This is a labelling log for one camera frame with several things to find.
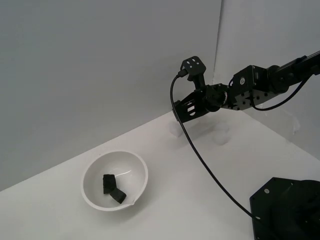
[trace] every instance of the screw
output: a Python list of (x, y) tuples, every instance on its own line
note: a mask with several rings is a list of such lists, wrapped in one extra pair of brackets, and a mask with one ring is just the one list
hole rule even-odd
[(241, 85), (245, 84), (245, 82), (246, 82), (246, 79), (244, 77), (240, 78), (240, 84)]

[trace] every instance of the white table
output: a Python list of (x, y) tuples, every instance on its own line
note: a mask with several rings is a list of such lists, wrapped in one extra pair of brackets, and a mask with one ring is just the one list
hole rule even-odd
[[(219, 189), (184, 136), (169, 133), (171, 113), (0, 192), (1, 240), (252, 240), (252, 222)], [(249, 197), (271, 177), (320, 181), (320, 162), (243, 112), (219, 110), (189, 129), (222, 184), (247, 209)], [(226, 121), (231, 140), (212, 141)], [(138, 153), (149, 182), (132, 207), (101, 212), (85, 203), (85, 167), (113, 149)]]

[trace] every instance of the black block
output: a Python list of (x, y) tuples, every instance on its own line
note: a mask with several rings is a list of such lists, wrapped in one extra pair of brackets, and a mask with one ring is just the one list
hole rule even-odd
[(103, 175), (103, 194), (109, 194), (117, 187), (116, 177), (114, 174)]
[(110, 192), (110, 196), (120, 204), (122, 204), (127, 197), (127, 195), (118, 188), (113, 189), (113, 191)]

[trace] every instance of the white wall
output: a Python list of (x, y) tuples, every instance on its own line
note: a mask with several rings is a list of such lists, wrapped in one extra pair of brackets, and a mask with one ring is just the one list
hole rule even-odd
[[(0, 1), (0, 190), (170, 111), (182, 60), (198, 55), (212, 79), (220, 8)], [(176, 89), (182, 97), (192, 84)]]
[[(284, 65), (320, 50), (319, 0), (224, 0), (215, 63), (215, 78), (228, 83), (248, 65)], [(320, 76), (313, 76), (281, 109), (248, 114), (320, 159)], [(263, 107), (285, 99), (286, 93)], [(300, 130), (292, 135), (296, 116)]]

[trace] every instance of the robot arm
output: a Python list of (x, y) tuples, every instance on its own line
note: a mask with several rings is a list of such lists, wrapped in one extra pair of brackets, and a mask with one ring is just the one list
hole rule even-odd
[(205, 71), (206, 66), (197, 56), (182, 62), (179, 72), (181, 77), (188, 75), (188, 81), (195, 86), (194, 92), (174, 103), (183, 123), (209, 112), (216, 112), (220, 108), (239, 111), (254, 107), (259, 110), (256, 105), (287, 92), (290, 86), (300, 83), (300, 89), (312, 75), (320, 74), (320, 51), (308, 57), (297, 58), (283, 66), (273, 65), (266, 69), (249, 65), (236, 73), (229, 85), (206, 85)]

